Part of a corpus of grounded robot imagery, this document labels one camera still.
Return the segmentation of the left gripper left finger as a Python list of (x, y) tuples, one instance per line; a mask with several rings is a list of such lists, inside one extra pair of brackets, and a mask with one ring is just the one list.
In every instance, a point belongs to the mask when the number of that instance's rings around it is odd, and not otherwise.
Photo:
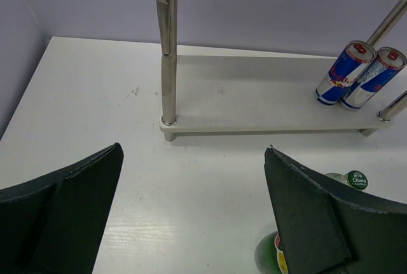
[(123, 165), (115, 143), (1, 190), (1, 273), (91, 273)]

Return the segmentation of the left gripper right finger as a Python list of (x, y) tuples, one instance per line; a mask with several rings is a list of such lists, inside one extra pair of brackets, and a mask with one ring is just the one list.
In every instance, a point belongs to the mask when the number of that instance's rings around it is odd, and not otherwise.
[(273, 147), (264, 169), (290, 273), (406, 273), (406, 204), (352, 189)]

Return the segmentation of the green bottle gold neck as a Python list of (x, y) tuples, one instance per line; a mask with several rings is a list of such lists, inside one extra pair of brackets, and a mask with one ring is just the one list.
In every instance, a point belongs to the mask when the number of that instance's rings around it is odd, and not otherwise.
[(260, 273), (289, 273), (278, 231), (270, 233), (258, 243), (255, 262)]

